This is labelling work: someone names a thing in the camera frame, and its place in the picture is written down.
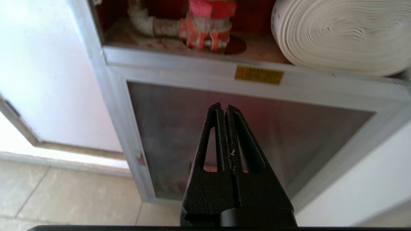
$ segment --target beige floor tile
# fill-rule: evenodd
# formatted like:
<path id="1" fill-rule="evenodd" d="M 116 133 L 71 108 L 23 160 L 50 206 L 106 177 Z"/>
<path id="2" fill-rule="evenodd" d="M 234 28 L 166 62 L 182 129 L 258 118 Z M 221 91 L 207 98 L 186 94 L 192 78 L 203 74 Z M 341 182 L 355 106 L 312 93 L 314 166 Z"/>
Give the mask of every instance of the beige floor tile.
<path id="1" fill-rule="evenodd" d="M 0 231 L 27 231 L 38 225 L 45 224 L 0 217 Z"/>
<path id="2" fill-rule="evenodd" d="M 48 167 L 0 160 L 0 215 L 14 217 Z"/>
<path id="3" fill-rule="evenodd" d="M 84 225 L 134 225 L 141 205 L 131 178 L 51 168 L 19 217 Z"/>
<path id="4" fill-rule="evenodd" d="M 181 205 L 143 203 L 137 225 L 180 226 Z"/>

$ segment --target glass panel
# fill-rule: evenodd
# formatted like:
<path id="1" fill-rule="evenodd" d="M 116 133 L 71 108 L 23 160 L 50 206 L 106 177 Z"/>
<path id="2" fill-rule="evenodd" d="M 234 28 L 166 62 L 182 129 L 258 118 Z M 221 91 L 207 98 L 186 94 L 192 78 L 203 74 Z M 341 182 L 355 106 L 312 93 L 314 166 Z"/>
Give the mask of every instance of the glass panel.
<path id="1" fill-rule="evenodd" d="M 157 197 L 181 200 L 208 108 L 239 108 L 281 184 L 296 193 L 373 115 L 326 106 L 129 82 Z M 215 169 L 215 138 L 206 166 Z M 291 183 L 304 171 L 301 184 Z"/>

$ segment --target yellow label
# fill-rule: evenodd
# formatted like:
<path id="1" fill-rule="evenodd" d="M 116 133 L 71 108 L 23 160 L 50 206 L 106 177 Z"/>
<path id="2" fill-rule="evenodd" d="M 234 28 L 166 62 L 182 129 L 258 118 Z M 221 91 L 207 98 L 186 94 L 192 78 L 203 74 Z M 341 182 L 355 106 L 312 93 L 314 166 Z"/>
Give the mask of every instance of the yellow label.
<path id="1" fill-rule="evenodd" d="M 235 79 L 280 85 L 284 72 L 237 66 Z"/>

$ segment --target rolled fire hose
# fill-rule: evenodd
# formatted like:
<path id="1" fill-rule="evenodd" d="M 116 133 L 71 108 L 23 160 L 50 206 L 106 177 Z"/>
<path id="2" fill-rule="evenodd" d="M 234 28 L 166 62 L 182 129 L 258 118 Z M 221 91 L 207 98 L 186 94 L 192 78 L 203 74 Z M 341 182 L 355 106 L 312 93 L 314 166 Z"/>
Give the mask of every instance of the rolled fire hose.
<path id="1" fill-rule="evenodd" d="M 411 0 L 277 0 L 271 19 L 295 65 L 377 76 L 411 65 Z"/>

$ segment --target aluminum frame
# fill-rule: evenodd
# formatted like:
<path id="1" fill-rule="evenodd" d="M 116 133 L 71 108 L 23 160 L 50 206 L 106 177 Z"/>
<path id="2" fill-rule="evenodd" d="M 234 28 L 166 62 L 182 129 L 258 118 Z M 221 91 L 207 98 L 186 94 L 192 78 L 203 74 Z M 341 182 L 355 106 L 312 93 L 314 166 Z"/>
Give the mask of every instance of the aluminum frame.
<path id="1" fill-rule="evenodd" d="M 69 0 L 69 3 L 143 201 L 178 203 L 157 198 L 154 193 L 127 81 L 375 112 L 310 181 L 302 182 L 302 178 L 298 177 L 290 185 L 294 188 L 304 186 L 291 199 L 296 212 L 411 118 L 411 96 L 405 81 L 230 57 L 189 57 L 103 46 L 101 33 L 93 18 L 92 3 L 85 0 Z M 237 65 L 282 70 L 285 74 L 279 86 L 236 81 L 234 74 Z M 312 161 L 301 174 L 315 164 L 315 160 Z"/>

